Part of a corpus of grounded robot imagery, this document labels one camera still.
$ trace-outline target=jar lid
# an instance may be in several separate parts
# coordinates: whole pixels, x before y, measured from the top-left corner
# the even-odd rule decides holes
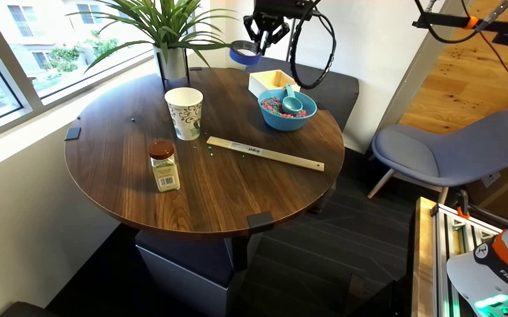
[[[148,154],[152,158],[167,158],[176,151],[176,146],[173,144],[173,140],[167,139],[160,139],[150,144]]]

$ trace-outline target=ruler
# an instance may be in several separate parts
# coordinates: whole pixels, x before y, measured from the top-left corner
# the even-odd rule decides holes
[[[229,139],[220,139],[220,137],[210,135],[206,139],[206,144],[227,147],[233,151],[242,151],[247,154],[263,156],[263,158],[270,158],[270,160],[277,160],[277,161],[284,161],[284,163],[291,163],[291,165],[300,165],[305,169],[324,170],[324,161],[309,160],[303,156],[294,156],[294,154],[287,154],[287,153],[280,153],[280,151],[272,151],[266,147],[257,147],[257,146],[250,146],[250,144],[243,144],[243,142],[236,142],[236,140],[229,140]]]

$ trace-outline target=paper cup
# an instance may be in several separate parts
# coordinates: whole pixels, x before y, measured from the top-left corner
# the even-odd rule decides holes
[[[190,140],[201,133],[203,93],[196,88],[173,88],[164,95],[178,139]]]

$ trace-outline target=spice jar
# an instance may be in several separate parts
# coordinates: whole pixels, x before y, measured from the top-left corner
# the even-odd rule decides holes
[[[176,146],[167,139],[155,140],[148,154],[157,188],[160,191],[180,188]]]

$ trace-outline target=gray chair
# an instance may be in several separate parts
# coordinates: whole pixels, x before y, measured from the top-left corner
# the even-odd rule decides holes
[[[397,176],[437,190],[437,200],[444,202],[450,186],[508,167],[508,109],[496,110],[453,133],[391,124],[376,133],[372,151],[390,170],[370,190],[369,198]]]

